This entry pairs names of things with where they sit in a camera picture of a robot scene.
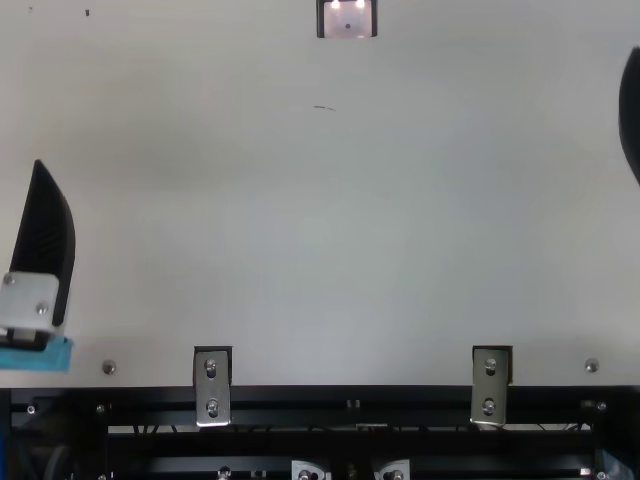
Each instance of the white panel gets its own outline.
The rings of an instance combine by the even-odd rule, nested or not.
[[[0,2],[0,265],[36,158],[78,245],[70,374],[0,381],[232,345],[237,385],[471,384],[513,345],[517,384],[638,384],[638,43],[637,0],[381,0],[361,41],[312,0]]]

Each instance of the metal bracket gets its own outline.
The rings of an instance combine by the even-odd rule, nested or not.
[[[511,360],[509,355],[507,350],[476,348],[473,351],[472,422],[505,424]]]
[[[291,480],[331,480],[328,468],[306,460],[291,461]]]
[[[230,383],[227,351],[194,354],[193,386],[198,427],[223,427],[231,423]]]
[[[373,468],[375,480],[411,480],[411,462],[408,459],[374,465]]]
[[[0,327],[24,334],[61,334],[62,328],[53,325],[59,284],[55,275],[47,273],[5,274],[0,285]]]

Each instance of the screw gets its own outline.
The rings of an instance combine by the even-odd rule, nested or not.
[[[214,378],[216,376],[216,361],[209,359],[204,362],[204,368],[207,370],[207,377]]]
[[[589,358],[584,362],[584,369],[589,373],[596,373],[600,368],[600,362],[597,358]]]
[[[207,402],[207,412],[209,412],[211,418],[218,416],[218,401],[215,398]]]
[[[36,305],[36,312],[38,313],[38,315],[44,315],[48,311],[49,305],[47,305],[45,302],[40,302],[38,305]]]
[[[231,476],[231,469],[229,467],[222,467],[218,471],[218,478],[220,480],[227,480]]]
[[[487,372],[495,372],[496,365],[497,365],[497,362],[493,358],[489,358],[487,359],[486,362],[484,362],[484,368],[487,369]]]
[[[487,417],[490,417],[496,413],[496,403],[490,398],[487,398],[482,404],[482,411]]]
[[[102,362],[102,371],[105,375],[113,375],[116,373],[116,362],[113,360],[105,360]]]

